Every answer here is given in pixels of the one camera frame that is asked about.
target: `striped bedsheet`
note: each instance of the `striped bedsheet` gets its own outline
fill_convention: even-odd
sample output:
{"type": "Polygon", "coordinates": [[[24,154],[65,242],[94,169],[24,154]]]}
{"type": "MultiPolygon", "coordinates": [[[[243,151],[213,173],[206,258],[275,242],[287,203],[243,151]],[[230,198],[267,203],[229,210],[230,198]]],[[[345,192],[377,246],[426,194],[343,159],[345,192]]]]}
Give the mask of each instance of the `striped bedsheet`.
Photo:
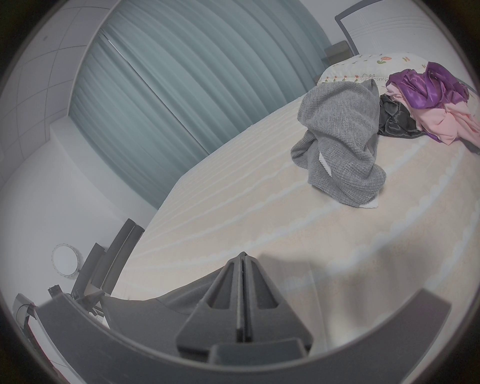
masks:
{"type": "MultiPolygon", "coordinates": [[[[380,137],[387,173],[376,209],[342,205],[290,159],[302,98],[219,148],[175,185],[135,247],[113,296],[145,300],[241,251],[256,257],[315,335],[312,353],[379,324],[417,289],[452,303],[427,363],[480,279],[480,156],[461,142],[380,137]]],[[[478,99],[472,95],[472,111],[478,99]]]]}

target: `curtain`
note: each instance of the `curtain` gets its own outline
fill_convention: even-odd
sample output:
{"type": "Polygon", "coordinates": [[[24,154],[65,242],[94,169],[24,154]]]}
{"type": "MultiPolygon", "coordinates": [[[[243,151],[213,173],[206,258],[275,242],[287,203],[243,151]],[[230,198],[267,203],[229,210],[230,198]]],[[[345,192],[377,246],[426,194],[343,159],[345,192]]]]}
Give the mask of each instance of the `curtain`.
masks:
{"type": "Polygon", "coordinates": [[[160,207],[195,164],[314,87],[329,45],[298,0],[123,0],[85,57],[70,117],[160,207]]]}

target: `gray knit garment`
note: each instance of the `gray knit garment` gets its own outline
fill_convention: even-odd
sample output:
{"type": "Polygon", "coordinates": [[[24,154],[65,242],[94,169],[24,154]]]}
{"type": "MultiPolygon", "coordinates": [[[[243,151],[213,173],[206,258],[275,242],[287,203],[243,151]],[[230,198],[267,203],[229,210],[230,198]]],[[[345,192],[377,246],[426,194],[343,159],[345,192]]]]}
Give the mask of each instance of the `gray knit garment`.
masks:
{"type": "Polygon", "coordinates": [[[374,80],[320,83],[310,90],[298,112],[308,130],[291,149],[293,162],[308,169],[308,183],[353,207],[373,200],[386,177],[375,164],[379,116],[374,80]]]}

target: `tiled ceiling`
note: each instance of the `tiled ceiling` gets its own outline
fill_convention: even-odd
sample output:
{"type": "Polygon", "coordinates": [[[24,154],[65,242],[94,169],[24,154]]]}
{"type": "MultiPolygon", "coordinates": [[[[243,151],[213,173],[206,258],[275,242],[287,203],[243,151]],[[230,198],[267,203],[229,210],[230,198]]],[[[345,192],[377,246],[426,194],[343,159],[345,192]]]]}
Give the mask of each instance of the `tiled ceiling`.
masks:
{"type": "Polygon", "coordinates": [[[0,96],[0,188],[67,114],[87,44],[119,0],[70,0],[30,42],[0,96]]]}

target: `pink garment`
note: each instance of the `pink garment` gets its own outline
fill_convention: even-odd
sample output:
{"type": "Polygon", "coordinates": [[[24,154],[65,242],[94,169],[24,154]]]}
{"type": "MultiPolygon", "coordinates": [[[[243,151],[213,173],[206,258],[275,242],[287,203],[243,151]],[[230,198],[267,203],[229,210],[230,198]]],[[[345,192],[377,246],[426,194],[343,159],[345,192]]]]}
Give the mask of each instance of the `pink garment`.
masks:
{"type": "Polygon", "coordinates": [[[461,137],[480,147],[480,124],[471,115],[465,101],[443,104],[443,108],[415,109],[394,83],[390,83],[386,88],[387,96],[407,107],[417,122],[417,129],[423,130],[423,127],[445,144],[451,144],[457,137],[461,137]]]}

